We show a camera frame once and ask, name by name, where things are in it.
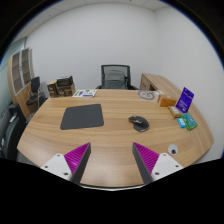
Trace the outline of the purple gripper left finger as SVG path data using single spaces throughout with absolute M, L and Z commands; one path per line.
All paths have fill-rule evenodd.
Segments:
M 65 180 L 79 184 L 91 154 L 91 143 L 79 146 L 67 154 L 56 154 L 42 169 Z

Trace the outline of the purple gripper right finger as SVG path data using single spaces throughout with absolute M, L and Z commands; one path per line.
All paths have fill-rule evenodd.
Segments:
M 136 142 L 133 143 L 132 153 L 144 184 L 152 183 L 183 169 L 183 166 L 169 154 L 158 154 Z

